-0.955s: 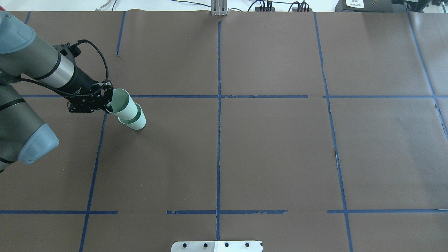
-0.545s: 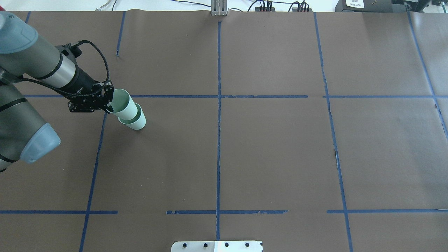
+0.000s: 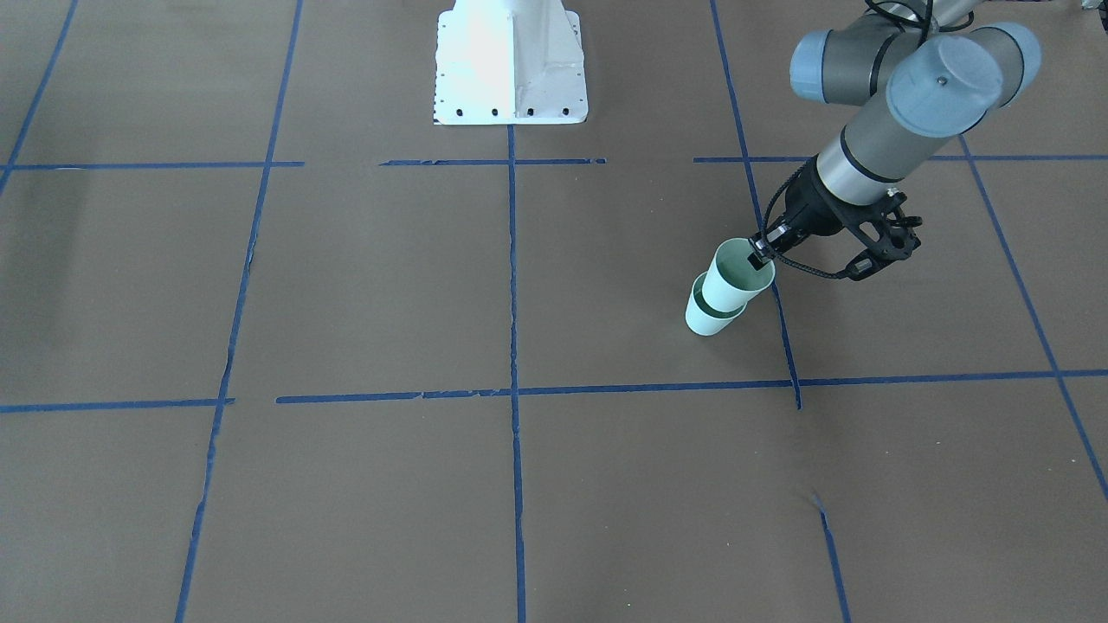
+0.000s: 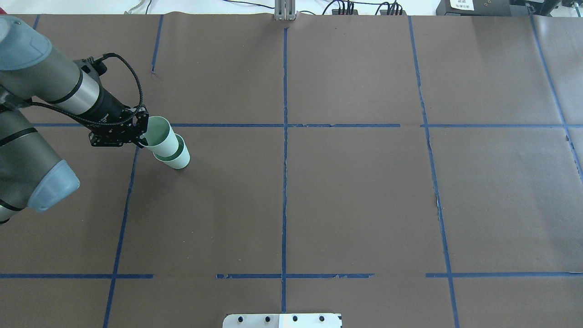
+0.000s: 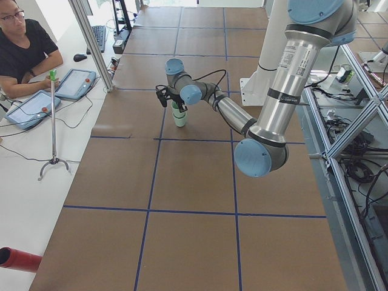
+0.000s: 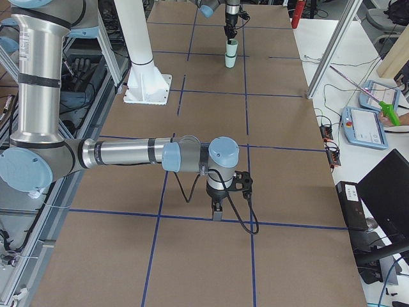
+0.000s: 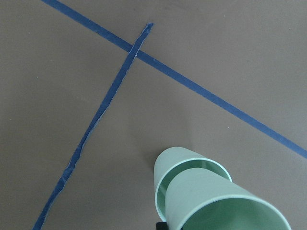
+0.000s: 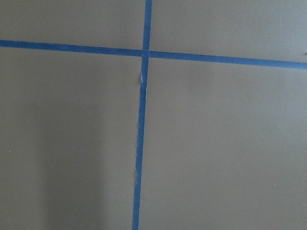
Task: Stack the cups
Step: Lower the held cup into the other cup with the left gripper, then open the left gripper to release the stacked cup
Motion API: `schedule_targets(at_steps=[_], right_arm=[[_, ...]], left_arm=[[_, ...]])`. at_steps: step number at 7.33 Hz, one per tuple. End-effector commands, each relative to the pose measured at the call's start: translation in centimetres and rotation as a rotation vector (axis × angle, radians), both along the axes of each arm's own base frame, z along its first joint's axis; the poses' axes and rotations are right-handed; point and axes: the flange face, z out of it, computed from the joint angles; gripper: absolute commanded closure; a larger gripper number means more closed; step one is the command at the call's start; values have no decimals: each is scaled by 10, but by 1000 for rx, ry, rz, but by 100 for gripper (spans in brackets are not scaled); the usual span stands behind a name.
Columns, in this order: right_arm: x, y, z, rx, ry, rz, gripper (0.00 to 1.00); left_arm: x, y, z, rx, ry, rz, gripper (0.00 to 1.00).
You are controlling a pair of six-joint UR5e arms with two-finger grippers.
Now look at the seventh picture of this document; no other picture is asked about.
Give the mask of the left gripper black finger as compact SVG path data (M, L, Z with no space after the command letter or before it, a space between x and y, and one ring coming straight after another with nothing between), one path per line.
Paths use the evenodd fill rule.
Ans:
M157 222L155 227L156 230L168 230L168 225L166 222Z

